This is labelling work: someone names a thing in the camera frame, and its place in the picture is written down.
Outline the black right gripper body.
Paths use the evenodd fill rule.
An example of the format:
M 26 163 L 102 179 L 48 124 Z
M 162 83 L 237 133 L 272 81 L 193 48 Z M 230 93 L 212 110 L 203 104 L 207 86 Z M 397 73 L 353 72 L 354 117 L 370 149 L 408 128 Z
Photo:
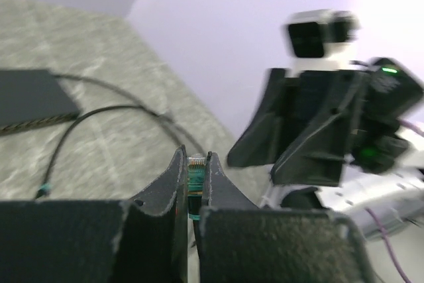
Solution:
M 272 165 L 275 185 L 337 187 L 362 116 L 368 75 L 272 68 L 262 101 L 230 149 L 233 168 Z

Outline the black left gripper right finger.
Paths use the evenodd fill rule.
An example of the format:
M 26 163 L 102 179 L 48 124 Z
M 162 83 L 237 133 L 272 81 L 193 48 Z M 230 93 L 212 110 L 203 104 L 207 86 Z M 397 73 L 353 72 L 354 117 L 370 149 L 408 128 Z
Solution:
M 373 282 L 362 234 L 330 209 L 260 209 L 207 156 L 199 221 L 202 282 Z

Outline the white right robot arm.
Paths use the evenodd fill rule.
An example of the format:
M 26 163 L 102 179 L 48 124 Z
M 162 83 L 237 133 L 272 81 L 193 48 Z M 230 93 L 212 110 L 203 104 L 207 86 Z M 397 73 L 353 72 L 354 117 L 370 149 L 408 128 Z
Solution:
M 363 172 L 383 174 L 415 158 L 401 116 L 422 99 L 423 85 L 390 58 L 364 70 L 306 70 L 296 78 L 273 68 L 227 164 L 270 165 L 276 186 L 337 187 L 348 156 Z

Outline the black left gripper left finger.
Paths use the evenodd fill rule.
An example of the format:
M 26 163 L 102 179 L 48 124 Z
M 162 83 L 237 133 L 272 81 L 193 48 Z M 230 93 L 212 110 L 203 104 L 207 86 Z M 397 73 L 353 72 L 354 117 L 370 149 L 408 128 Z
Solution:
M 186 282 L 187 157 L 129 199 L 1 202 L 2 282 Z

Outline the black network switch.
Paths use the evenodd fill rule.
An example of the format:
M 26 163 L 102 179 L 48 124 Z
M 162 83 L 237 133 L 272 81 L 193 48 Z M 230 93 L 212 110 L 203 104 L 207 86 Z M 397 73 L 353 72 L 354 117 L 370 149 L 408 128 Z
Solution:
M 48 69 L 1 70 L 1 134 L 73 121 L 77 103 Z

